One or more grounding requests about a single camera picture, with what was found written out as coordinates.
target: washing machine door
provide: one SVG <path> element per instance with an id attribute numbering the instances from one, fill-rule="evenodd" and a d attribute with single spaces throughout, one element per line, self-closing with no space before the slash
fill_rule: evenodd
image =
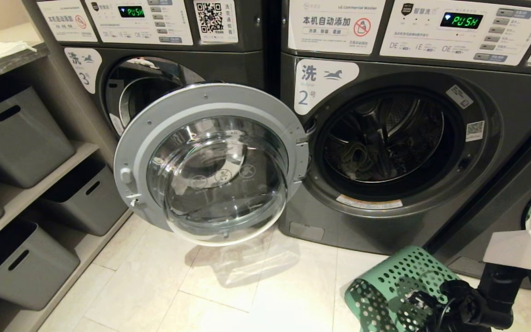
<path id="1" fill-rule="evenodd" d="M 131 121 L 114 177 L 145 220 L 223 246 L 276 222 L 307 164 L 306 134 L 281 101 L 247 86 L 203 83 L 166 94 Z"/>

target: washing machine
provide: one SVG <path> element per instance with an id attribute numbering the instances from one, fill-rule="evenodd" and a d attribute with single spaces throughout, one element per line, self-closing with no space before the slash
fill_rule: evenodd
<path id="1" fill-rule="evenodd" d="M 423 246 L 531 135 L 531 0 L 286 0 L 283 24 L 310 155 L 286 235 Z"/>
<path id="2" fill-rule="evenodd" d="M 427 248 L 454 271 L 480 277 L 491 234 L 521 229 L 531 229 L 531 139 Z"/>
<path id="3" fill-rule="evenodd" d="M 117 136 L 151 102 L 189 84 L 279 90 L 279 49 L 266 41 L 280 19 L 263 0 L 24 2 L 46 21 Z"/>

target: shelf board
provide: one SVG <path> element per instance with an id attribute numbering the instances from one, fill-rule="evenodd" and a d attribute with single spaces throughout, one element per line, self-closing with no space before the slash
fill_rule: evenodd
<path id="1" fill-rule="evenodd" d="M 50 54 L 46 44 L 42 41 L 42 38 L 40 38 L 31 23 L 24 23 L 16 27 L 1 30 L 0 42 L 26 42 L 28 46 L 36 49 L 36 52 L 23 50 L 1 57 L 0 75 Z"/>
<path id="2" fill-rule="evenodd" d="M 105 247 L 112 236 L 116 234 L 118 229 L 122 227 L 131 215 L 132 212 L 126 210 L 122 217 L 103 236 L 95 236 L 70 229 L 63 225 L 50 223 L 46 227 L 46 232 L 59 241 L 59 243 L 63 244 L 65 248 L 74 252 L 79 257 L 80 263 L 59 291 L 57 291 L 57 294 L 40 311 L 24 309 L 10 302 L 0 300 L 0 332 L 36 332 L 57 304 L 63 299 L 65 294 L 67 294 L 69 289 L 71 289 L 73 284 L 79 279 L 81 274 L 93 262 L 97 254 L 99 254 L 102 248 Z"/>
<path id="3" fill-rule="evenodd" d="M 0 231 L 10 221 L 26 209 L 36 198 L 44 194 L 53 184 L 65 176 L 75 166 L 97 151 L 98 147 L 92 143 L 71 142 L 76 152 L 61 166 L 48 174 L 42 181 L 29 189 L 21 189 L 0 183 L 0 207 L 4 209 L 4 215 L 0 218 Z"/>

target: perforated plastic basket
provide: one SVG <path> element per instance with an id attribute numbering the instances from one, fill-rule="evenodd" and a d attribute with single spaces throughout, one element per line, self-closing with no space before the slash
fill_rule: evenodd
<path id="1" fill-rule="evenodd" d="M 409 303 L 407 295 L 423 291 L 446 304 L 440 285 L 454 279 L 459 278 L 425 250 L 409 246 L 354 280 L 345 301 L 364 332 L 414 332 L 433 311 Z"/>

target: detergent notice sign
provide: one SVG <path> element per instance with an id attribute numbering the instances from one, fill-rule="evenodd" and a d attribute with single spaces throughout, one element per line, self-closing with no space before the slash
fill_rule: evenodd
<path id="1" fill-rule="evenodd" d="M 288 47 L 301 51 L 371 54 L 385 0 L 294 0 Z"/>

